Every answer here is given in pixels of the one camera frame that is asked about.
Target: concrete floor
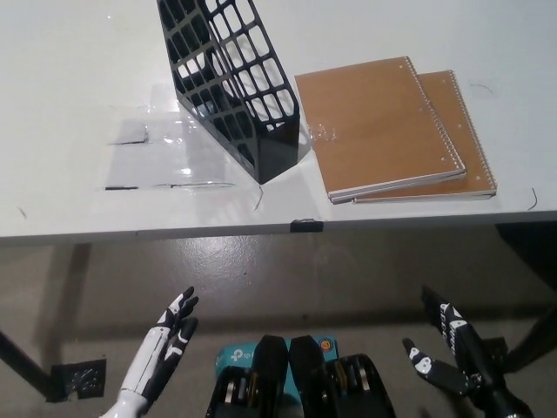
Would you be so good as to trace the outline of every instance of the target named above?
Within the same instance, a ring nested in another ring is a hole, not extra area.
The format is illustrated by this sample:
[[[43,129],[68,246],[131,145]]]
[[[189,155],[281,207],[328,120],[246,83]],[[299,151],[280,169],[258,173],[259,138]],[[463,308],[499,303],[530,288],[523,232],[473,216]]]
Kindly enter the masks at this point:
[[[366,353],[399,417],[474,417],[413,372],[401,340],[449,359],[420,313],[425,283],[482,336],[512,345],[554,294],[492,227],[374,230],[0,249],[0,328],[45,367],[106,357],[105,397],[47,405],[0,364],[0,418],[98,417],[147,329],[189,285],[200,319],[173,380],[149,416],[205,416],[214,358],[264,333],[336,335],[341,355]],[[508,377],[537,416],[557,410],[557,353]]]

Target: brown notebook cover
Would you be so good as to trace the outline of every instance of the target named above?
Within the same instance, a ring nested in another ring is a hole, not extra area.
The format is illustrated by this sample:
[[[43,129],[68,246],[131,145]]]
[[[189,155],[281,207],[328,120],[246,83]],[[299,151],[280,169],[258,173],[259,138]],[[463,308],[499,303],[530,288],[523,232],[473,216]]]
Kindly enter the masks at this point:
[[[484,152],[472,120],[460,94],[459,85],[452,71],[434,72],[419,75],[419,80],[439,113],[443,125],[460,157],[466,165],[466,176],[445,183],[418,185],[403,190],[379,192],[357,201],[376,201],[378,199],[470,197],[490,198],[497,192],[497,185],[489,170]]]
[[[330,198],[344,191],[351,200],[465,172],[408,57],[296,76],[296,82]]]

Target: table surface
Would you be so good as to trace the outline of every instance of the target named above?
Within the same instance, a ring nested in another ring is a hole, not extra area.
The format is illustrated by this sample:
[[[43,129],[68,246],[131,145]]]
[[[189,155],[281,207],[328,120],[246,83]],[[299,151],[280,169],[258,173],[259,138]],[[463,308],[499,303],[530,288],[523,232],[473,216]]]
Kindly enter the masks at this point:
[[[219,167],[213,179],[234,186],[106,192],[117,161],[107,144],[130,115],[188,122],[168,94],[157,2],[29,0],[0,16],[0,244],[281,233],[295,219],[326,230],[557,219],[557,2],[341,3],[255,0],[292,84],[297,74],[404,55],[418,72],[454,70],[497,197],[334,206],[311,150],[260,188],[193,130],[184,144],[202,152],[182,155],[185,170]]]

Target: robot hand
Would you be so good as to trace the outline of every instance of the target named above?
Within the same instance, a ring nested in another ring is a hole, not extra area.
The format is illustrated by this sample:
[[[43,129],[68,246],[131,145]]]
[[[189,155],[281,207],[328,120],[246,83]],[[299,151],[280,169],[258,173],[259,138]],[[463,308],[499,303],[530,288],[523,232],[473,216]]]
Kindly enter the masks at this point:
[[[137,418],[147,414],[180,362],[198,325],[187,318],[198,303],[193,287],[180,294],[149,330],[131,363],[117,402],[102,418]]]
[[[502,370],[486,344],[457,309],[428,287],[422,289],[426,315],[451,348],[457,367],[436,361],[410,339],[403,344],[418,376],[435,387],[470,397],[488,418],[532,418],[529,407],[507,389]]]

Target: spiral binding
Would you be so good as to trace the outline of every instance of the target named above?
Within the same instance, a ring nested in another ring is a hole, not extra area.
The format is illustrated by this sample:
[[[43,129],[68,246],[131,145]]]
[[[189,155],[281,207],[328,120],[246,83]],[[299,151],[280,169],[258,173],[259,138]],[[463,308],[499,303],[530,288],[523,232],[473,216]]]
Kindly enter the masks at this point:
[[[478,139],[478,133],[476,132],[472,120],[470,119],[470,113],[468,113],[468,109],[466,108],[466,103],[464,103],[464,98],[462,97],[462,94],[460,92],[459,83],[456,80],[456,75],[454,74],[454,71],[449,71],[449,72],[451,74],[451,81],[453,83],[454,91],[456,92],[457,98],[459,99],[460,108],[464,113],[464,116],[466,118],[466,123],[468,124],[468,128],[472,133],[473,142],[476,144],[476,149],[480,154],[481,166],[484,169],[484,173],[487,175],[487,179],[489,180],[489,185],[492,187],[492,189],[497,189],[497,181],[495,180],[491,168],[489,167],[486,154],[484,153],[484,149],[482,148],[480,140]]]
[[[418,73],[416,72],[416,69],[414,68],[414,66],[412,64],[412,61],[410,61],[409,57],[404,57],[404,59],[406,60],[406,64],[410,68],[412,76],[414,77],[414,80],[416,81],[416,85],[419,87],[419,91],[421,93],[421,96],[426,101],[427,108],[433,116],[433,122],[435,123],[435,126],[437,127],[437,130],[439,131],[439,134],[440,134],[441,138],[443,139],[443,143],[445,144],[446,149],[449,151],[449,154],[451,155],[451,158],[453,159],[454,165],[457,168],[461,168],[461,169],[466,170],[466,167],[464,166],[464,163],[462,162],[462,159],[460,159],[460,155],[457,153],[456,148],[454,147],[453,141],[450,139],[448,133],[446,133],[445,126],[443,125],[443,122],[441,121],[441,118],[440,118],[439,114],[437,113],[437,111],[435,111],[435,108],[432,106],[432,102],[429,100],[429,97],[427,96],[426,91],[424,90],[423,86],[421,85],[421,82],[419,81]]]

